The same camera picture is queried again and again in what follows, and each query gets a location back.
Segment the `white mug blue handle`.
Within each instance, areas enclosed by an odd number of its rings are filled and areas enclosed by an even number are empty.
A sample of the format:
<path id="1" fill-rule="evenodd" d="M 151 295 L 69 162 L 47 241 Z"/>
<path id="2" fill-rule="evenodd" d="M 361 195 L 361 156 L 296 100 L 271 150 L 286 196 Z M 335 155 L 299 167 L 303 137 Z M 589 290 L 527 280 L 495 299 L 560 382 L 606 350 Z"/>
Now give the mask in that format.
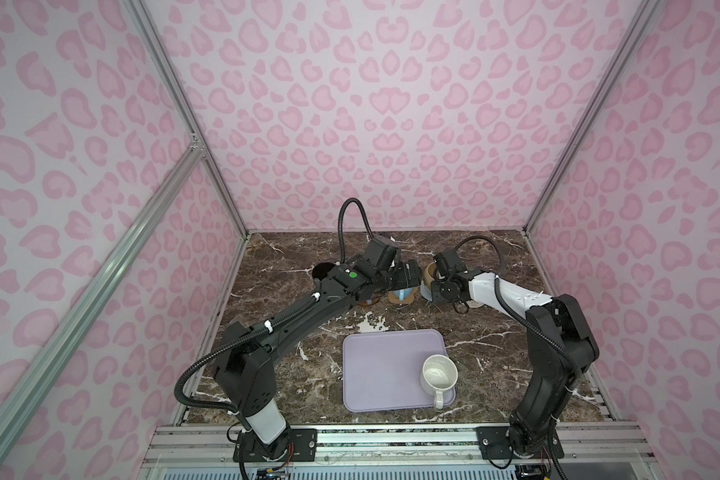
<path id="1" fill-rule="evenodd" d="M 394 297 L 401 303 L 404 303 L 409 297 L 413 296 L 417 291 L 416 287 L 397 290 Z"/>

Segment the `yellow beige mug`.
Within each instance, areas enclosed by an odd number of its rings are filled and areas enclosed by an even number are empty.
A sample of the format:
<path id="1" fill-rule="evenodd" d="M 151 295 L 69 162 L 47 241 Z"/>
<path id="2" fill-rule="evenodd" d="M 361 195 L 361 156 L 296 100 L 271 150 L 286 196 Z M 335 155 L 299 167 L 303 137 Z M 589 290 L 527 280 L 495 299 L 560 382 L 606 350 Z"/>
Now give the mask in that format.
<path id="1" fill-rule="evenodd" d="M 432 282 L 435 280 L 437 273 L 436 264 L 434 262 L 429 263 L 426 267 L 422 270 L 422 283 L 420 287 L 420 292 L 422 297 L 428 301 L 432 302 Z"/>

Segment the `black mug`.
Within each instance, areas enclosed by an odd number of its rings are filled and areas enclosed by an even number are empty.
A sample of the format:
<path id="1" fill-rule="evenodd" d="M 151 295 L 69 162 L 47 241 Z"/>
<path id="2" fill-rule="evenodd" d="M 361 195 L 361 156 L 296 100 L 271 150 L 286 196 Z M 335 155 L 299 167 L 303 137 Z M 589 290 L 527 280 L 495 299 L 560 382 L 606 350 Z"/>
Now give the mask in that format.
<path id="1" fill-rule="evenodd" d="M 322 282 L 332 276 L 332 272 L 336 267 L 337 264 L 333 262 L 318 263 L 313 267 L 311 276 L 315 282 Z"/>

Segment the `cork paw-shaped coaster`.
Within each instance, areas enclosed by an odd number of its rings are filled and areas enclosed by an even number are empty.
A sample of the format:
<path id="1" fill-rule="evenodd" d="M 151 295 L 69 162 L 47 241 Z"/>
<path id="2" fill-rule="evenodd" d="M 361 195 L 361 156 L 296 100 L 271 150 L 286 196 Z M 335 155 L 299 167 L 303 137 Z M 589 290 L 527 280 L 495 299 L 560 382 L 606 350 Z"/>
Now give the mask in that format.
<path id="1" fill-rule="evenodd" d="M 398 295 L 390 292 L 387 294 L 387 299 L 393 305 L 410 305 L 416 300 L 416 293 L 411 293 L 404 299 L 400 299 Z"/>

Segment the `brown wooden round coaster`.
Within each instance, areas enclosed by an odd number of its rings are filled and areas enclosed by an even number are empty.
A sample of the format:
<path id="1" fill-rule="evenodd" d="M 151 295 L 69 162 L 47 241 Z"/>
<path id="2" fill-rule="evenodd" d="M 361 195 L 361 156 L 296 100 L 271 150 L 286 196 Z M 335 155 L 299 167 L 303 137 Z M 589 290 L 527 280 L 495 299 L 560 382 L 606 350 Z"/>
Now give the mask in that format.
<path id="1" fill-rule="evenodd" d="M 373 295 L 371 298 L 366 300 L 359 300 L 357 305 L 360 307 L 371 307 L 377 304 L 381 300 L 381 295 Z"/>

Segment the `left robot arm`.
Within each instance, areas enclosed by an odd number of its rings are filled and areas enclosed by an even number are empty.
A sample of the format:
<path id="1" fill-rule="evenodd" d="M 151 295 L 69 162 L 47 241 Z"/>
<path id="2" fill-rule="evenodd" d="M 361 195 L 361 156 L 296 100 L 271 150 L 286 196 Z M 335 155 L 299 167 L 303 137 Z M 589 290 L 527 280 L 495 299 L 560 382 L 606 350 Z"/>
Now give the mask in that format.
<path id="1" fill-rule="evenodd" d="M 282 357 L 323 323 L 421 280 L 417 261 L 402 260 L 399 245 L 376 236 L 361 254 L 332 264 L 290 307 L 252 327 L 234 323 L 226 329 L 223 344 L 236 345 L 213 359 L 210 374 L 231 401 L 227 409 L 268 457 L 279 457 L 290 443 L 290 425 L 276 401 L 275 366 Z"/>

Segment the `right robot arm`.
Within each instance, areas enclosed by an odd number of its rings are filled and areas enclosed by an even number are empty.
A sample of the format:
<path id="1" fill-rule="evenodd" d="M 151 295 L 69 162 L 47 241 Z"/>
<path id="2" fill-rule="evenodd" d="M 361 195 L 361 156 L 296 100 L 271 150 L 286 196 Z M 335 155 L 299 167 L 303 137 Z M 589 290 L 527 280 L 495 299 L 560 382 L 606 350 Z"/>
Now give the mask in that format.
<path id="1" fill-rule="evenodd" d="M 582 375 L 599 357 L 578 301 L 568 294 L 532 292 L 495 272 L 469 270 L 454 249 L 437 254 L 434 264 L 430 291 L 435 302 L 477 302 L 525 327 L 532 376 L 509 417 L 507 438 L 518 456 L 539 452 L 554 434 Z"/>

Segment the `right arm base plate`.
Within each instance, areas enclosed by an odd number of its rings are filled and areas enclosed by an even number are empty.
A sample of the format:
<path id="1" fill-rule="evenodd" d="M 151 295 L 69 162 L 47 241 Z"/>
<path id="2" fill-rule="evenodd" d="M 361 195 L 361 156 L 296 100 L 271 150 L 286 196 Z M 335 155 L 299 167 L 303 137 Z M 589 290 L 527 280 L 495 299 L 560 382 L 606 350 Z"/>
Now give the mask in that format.
<path id="1" fill-rule="evenodd" d="M 540 460 L 549 454 L 558 460 L 565 457 L 562 441 L 554 430 L 532 437 L 529 443 L 512 433 L 508 425 L 478 426 L 475 433 L 483 460 Z"/>

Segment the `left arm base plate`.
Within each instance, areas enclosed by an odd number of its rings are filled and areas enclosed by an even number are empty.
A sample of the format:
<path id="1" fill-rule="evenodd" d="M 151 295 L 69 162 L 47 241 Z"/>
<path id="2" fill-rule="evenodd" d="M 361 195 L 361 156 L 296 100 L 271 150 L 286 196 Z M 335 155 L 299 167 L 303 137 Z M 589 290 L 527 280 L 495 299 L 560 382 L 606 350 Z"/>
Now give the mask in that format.
<path id="1" fill-rule="evenodd" d="M 236 439 L 233 459 L 244 463 L 313 462 L 318 430 L 287 427 L 271 443 L 264 443 L 254 431 L 243 431 Z"/>

